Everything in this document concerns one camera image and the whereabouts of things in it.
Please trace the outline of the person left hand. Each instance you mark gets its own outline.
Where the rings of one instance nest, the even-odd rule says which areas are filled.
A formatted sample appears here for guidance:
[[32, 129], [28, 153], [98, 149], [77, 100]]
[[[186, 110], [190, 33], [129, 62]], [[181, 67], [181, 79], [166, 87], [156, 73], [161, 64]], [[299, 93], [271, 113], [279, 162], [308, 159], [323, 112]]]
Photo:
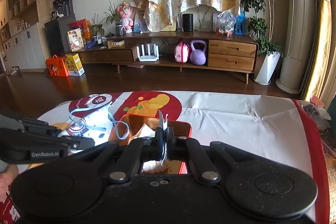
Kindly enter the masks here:
[[3, 202], [6, 198], [6, 193], [9, 189], [9, 186], [13, 182], [13, 180], [17, 177], [19, 174], [18, 167], [16, 165], [9, 164], [6, 169], [1, 172], [0, 177], [0, 198], [1, 202]]

